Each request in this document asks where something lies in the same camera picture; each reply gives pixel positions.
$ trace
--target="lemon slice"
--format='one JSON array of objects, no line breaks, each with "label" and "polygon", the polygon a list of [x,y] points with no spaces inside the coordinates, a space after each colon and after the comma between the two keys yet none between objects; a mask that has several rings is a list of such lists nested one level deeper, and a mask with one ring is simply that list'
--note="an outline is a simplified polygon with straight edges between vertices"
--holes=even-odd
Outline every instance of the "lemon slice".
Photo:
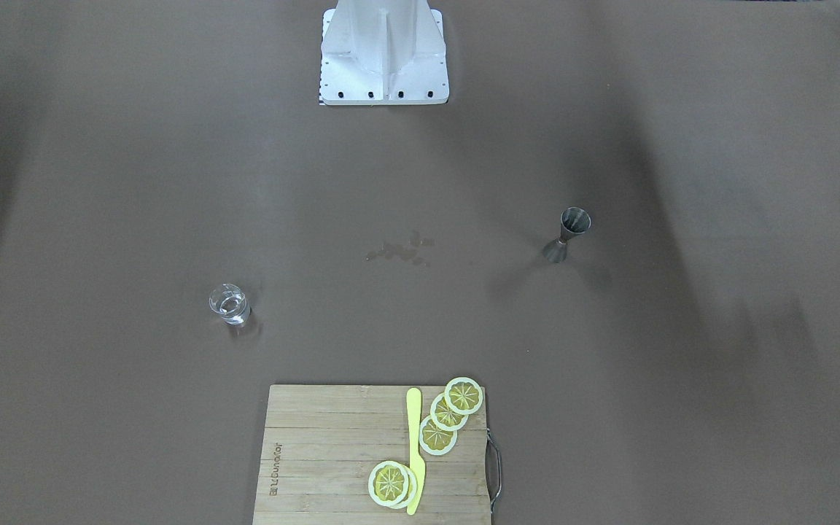
[{"label": "lemon slice", "polygon": [[406,498],[404,498],[404,501],[399,504],[391,506],[391,508],[406,508],[406,506],[411,503],[413,496],[417,495],[417,476],[413,474],[413,471],[411,471],[410,468],[407,469],[407,482],[410,485],[410,488],[407,490]]},{"label": "lemon slice", "polygon": [[458,435],[459,432],[444,431],[434,425],[430,416],[420,421],[420,448],[430,456],[441,456],[452,451]]},{"label": "lemon slice", "polygon": [[399,462],[380,462],[367,477],[367,492],[376,504],[393,506],[406,498],[409,483],[407,467]]},{"label": "lemon slice", "polygon": [[446,405],[460,416],[474,414],[481,408],[484,391],[475,379],[455,378],[446,384]]},{"label": "lemon slice", "polygon": [[444,429],[444,431],[455,432],[466,426],[466,421],[469,421],[469,416],[460,416],[453,412],[446,405],[446,393],[441,393],[433,400],[433,405],[429,406],[429,415],[433,419],[433,424]]}]

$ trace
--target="jigger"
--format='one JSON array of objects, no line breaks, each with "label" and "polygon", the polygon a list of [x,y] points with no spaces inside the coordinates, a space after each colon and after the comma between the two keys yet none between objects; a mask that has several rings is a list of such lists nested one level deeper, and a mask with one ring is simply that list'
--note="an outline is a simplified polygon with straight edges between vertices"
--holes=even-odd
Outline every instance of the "jigger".
[{"label": "jigger", "polygon": [[566,259],[567,242],[581,236],[592,226],[592,218],[580,207],[570,207],[559,217],[559,238],[543,247],[543,257],[550,263],[562,263]]}]

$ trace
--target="cutting board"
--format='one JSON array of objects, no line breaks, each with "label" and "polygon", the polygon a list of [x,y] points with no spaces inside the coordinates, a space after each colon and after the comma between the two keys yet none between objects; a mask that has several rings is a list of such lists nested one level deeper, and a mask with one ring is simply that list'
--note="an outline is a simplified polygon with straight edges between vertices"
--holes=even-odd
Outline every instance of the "cutting board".
[{"label": "cutting board", "polygon": [[[416,514],[371,501],[371,469],[386,459],[409,463],[409,388],[271,386],[254,525],[490,524],[484,404],[469,416],[452,451],[420,452],[427,481]],[[445,386],[419,388],[426,418]]]}]

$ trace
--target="knife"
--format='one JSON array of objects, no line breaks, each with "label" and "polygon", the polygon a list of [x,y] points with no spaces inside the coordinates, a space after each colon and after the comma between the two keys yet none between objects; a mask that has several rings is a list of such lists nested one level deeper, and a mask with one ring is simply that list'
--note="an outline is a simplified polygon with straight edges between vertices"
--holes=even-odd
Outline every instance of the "knife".
[{"label": "knife", "polygon": [[427,462],[420,457],[420,411],[423,409],[423,394],[420,389],[407,391],[407,432],[410,435],[410,469],[417,478],[417,493],[407,505],[408,516],[413,516],[420,505],[420,494],[423,493],[423,482],[427,478]]}]

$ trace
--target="clear glass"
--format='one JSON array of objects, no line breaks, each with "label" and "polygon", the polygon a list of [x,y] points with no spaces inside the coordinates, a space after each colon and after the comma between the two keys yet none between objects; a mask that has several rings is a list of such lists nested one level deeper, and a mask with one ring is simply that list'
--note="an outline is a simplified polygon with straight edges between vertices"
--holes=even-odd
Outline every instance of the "clear glass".
[{"label": "clear glass", "polygon": [[234,284],[220,284],[209,295],[209,307],[229,324],[244,324],[251,308],[242,289]]}]

